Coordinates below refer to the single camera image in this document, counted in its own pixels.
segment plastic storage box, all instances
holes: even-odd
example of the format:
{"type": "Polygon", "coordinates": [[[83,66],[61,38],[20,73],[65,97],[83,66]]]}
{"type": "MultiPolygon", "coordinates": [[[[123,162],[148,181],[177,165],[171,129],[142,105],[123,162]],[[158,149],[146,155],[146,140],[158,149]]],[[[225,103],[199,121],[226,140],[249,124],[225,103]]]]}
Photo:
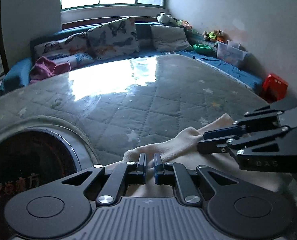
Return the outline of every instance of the plastic storage box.
{"type": "Polygon", "coordinates": [[[234,41],[227,41],[228,46],[232,46],[234,48],[239,49],[240,48],[240,43],[234,42],[234,41]]]}
{"type": "Polygon", "coordinates": [[[236,49],[232,46],[226,45],[225,43],[218,43],[217,58],[238,68],[242,66],[245,57],[249,54],[249,52],[236,49]]]}

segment pink cloth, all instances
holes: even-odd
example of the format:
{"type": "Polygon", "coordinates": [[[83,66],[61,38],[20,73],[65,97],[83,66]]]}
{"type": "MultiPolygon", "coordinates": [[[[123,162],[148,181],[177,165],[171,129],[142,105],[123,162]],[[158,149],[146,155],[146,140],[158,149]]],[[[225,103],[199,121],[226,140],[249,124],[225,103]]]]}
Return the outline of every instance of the pink cloth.
{"type": "Polygon", "coordinates": [[[34,67],[29,73],[29,77],[31,79],[30,84],[68,71],[71,71],[71,65],[69,62],[56,65],[55,62],[42,56],[36,60],[34,67]]]}

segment gray quilted mattress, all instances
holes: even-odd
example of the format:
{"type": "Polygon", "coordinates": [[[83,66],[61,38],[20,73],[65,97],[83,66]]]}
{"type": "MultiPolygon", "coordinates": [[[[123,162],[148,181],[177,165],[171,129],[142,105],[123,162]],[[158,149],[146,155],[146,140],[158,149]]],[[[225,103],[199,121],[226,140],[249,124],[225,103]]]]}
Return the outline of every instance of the gray quilted mattress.
{"type": "Polygon", "coordinates": [[[0,98],[0,129],[35,115],[65,119],[85,132],[106,165],[189,126],[224,113],[239,119],[265,105],[202,62],[170,54],[95,65],[15,90],[0,98]]]}

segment stuffed animal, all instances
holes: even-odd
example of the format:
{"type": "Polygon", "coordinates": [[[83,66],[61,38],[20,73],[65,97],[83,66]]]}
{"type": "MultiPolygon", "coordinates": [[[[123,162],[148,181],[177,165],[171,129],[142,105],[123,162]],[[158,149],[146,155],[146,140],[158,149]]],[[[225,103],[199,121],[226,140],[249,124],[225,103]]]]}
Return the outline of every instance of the stuffed animal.
{"type": "Polygon", "coordinates": [[[166,15],[166,13],[161,13],[160,15],[157,15],[156,18],[159,23],[163,24],[176,24],[177,22],[171,14],[166,15]]]}
{"type": "Polygon", "coordinates": [[[212,41],[212,42],[219,41],[219,42],[225,43],[225,38],[224,38],[225,33],[220,30],[214,30],[213,32],[210,32],[210,33],[203,32],[203,35],[204,35],[205,41],[212,41]]]}
{"type": "Polygon", "coordinates": [[[192,25],[190,25],[190,24],[189,24],[187,21],[185,21],[185,20],[178,20],[176,24],[177,24],[177,25],[182,25],[182,26],[184,26],[185,29],[187,29],[187,30],[192,30],[192,29],[193,29],[192,25]]]}

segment window frame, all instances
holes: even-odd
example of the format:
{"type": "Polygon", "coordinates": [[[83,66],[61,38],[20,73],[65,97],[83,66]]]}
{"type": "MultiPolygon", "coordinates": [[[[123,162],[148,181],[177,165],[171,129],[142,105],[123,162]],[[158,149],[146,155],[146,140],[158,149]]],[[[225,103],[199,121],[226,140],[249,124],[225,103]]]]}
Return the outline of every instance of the window frame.
{"type": "Polygon", "coordinates": [[[87,7],[98,7],[98,6],[114,6],[114,5],[123,5],[123,6],[145,6],[145,7],[156,7],[156,8],[163,8],[165,9],[166,7],[166,0],[163,0],[163,5],[155,5],[155,4],[146,4],[146,3],[138,3],[138,0],[135,0],[135,3],[105,3],[105,4],[100,4],[98,0],[98,4],[90,4],[90,5],[81,5],[81,6],[76,6],[76,7],[69,7],[62,9],[61,11],[68,11],[68,10],[73,10],[73,9],[80,9],[80,8],[87,8],[87,7]]]}

